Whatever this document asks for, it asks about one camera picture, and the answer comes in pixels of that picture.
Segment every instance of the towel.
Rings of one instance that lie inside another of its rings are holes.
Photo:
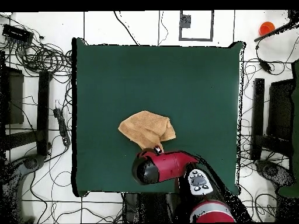
[[[141,111],[127,118],[120,123],[119,131],[141,149],[159,145],[163,150],[161,142],[176,138],[170,119],[149,111]]]

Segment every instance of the green table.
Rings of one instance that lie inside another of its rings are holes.
[[[85,45],[73,39],[77,190],[174,192],[174,180],[142,186],[131,174],[141,149],[117,128],[127,117],[147,110],[171,120],[177,137],[163,142],[166,151],[201,155],[237,194],[242,47],[241,42],[230,48]]]

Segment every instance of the orange cup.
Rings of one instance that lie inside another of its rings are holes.
[[[263,36],[272,32],[275,29],[275,26],[272,22],[264,22],[259,28],[259,35]]]

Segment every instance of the black cable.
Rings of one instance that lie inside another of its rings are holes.
[[[35,195],[35,193],[32,191],[32,184],[33,184],[34,180],[35,180],[35,172],[33,172],[33,180],[32,180],[31,185],[30,185],[30,191],[31,191],[33,196],[35,196],[37,199],[41,200],[46,205],[46,208],[44,209],[44,212],[40,215],[40,217],[37,221],[37,224],[39,224],[41,217],[44,215],[44,213],[46,212],[46,210],[48,208],[48,204],[45,202],[45,200],[43,200],[40,197],[38,197],[37,195]]]
[[[261,193],[261,194],[259,194],[259,195],[255,198],[255,211],[256,211],[256,214],[257,214],[257,216],[258,216],[260,222],[263,222],[263,221],[262,221],[262,219],[261,219],[260,216],[259,216],[259,214],[261,214],[261,213],[258,211],[257,200],[258,200],[259,197],[261,197],[261,196],[263,196],[263,195],[267,195],[268,197],[272,197],[273,199],[277,200],[273,195],[271,195],[271,194],[269,194],[269,193]],[[272,214],[272,213],[270,213],[270,212],[268,212],[268,211],[266,211],[266,212],[267,212],[269,215],[275,217],[274,214]]]
[[[114,13],[116,19],[117,19],[117,20],[124,26],[124,28],[127,30],[128,34],[129,34],[129,35],[131,36],[131,38],[134,40],[135,44],[136,44],[136,45],[139,45],[139,44],[135,41],[135,39],[133,38],[132,34],[130,33],[130,31],[128,30],[128,28],[126,27],[126,25],[125,25],[125,24],[124,24],[124,23],[117,17],[115,11],[113,11],[113,13]]]
[[[159,42],[159,46],[160,46],[160,44],[161,44],[161,43],[162,43],[164,40],[166,40],[166,39],[167,39],[167,36],[168,36],[168,29],[167,29],[167,28],[164,26],[164,24],[163,24],[163,22],[162,22],[162,20],[163,20],[163,15],[164,15],[164,10],[163,10],[163,12],[162,12],[161,24],[162,24],[162,25],[163,25],[163,27],[166,29],[166,31],[167,31],[167,34],[166,34],[165,38]]]
[[[298,43],[297,43],[298,39],[299,39],[299,36],[297,37],[297,39],[296,39],[296,41],[295,41],[295,43],[294,43],[294,45],[293,45],[293,49],[292,49],[292,51],[291,51],[291,54],[288,56],[287,61],[290,59],[290,57],[291,57],[291,55],[292,55],[292,53],[293,53],[293,51],[294,51],[294,49],[295,49],[296,44],[298,44]]]
[[[268,72],[268,73],[271,74],[271,75],[280,75],[280,74],[282,74],[282,73],[284,72],[285,68],[288,68],[289,70],[291,70],[291,69],[287,66],[287,61],[290,59],[290,57],[291,57],[291,55],[292,55],[292,53],[293,53],[293,51],[294,51],[294,49],[295,49],[295,45],[296,45],[296,43],[297,43],[297,41],[298,41],[298,39],[299,39],[299,36],[297,37],[297,39],[296,39],[296,41],[295,41],[295,43],[294,43],[293,49],[292,49],[290,55],[288,56],[288,59],[287,59],[286,62],[282,62],[282,61],[265,61],[265,60],[261,59],[261,58],[259,57],[259,55],[258,55],[258,49],[259,49],[259,43],[260,43],[263,39],[259,40],[259,42],[258,42],[258,44],[256,45],[256,48],[255,48],[255,50],[256,50],[256,57],[258,58],[258,60],[259,60],[259,62],[260,62],[260,66],[261,66],[266,72]],[[283,65],[283,70],[282,70],[280,73],[277,73],[277,74],[272,73],[272,71],[275,70],[275,66],[274,66],[274,64],[272,64],[272,63],[275,63],[275,64],[282,64],[282,65]]]

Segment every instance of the metal frame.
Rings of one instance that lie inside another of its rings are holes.
[[[180,10],[180,22],[183,17],[183,11]],[[179,24],[179,41],[213,41],[213,35],[214,35],[214,10],[211,11],[211,30],[210,30],[210,38],[182,38],[182,25]]]
[[[265,80],[256,78],[253,82],[253,107],[251,124],[251,148],[250,160],[259,160],[262,148],[292,157],[294,150],[292,143],[273,136],[263,135],[263,112],[264,112]]]
[[[5,159],[5,151],[36,142],[37,154],[46,156],[48,152],[48,101],[49,83],[51,74],[48,71],[39,73],[39,96],[37,106],[37,131],[19,132],[11,135],[5,134],[5,118],[7,115],[8,96],[8,70],[5,65],[5,53],[0,54],[0,160]]]

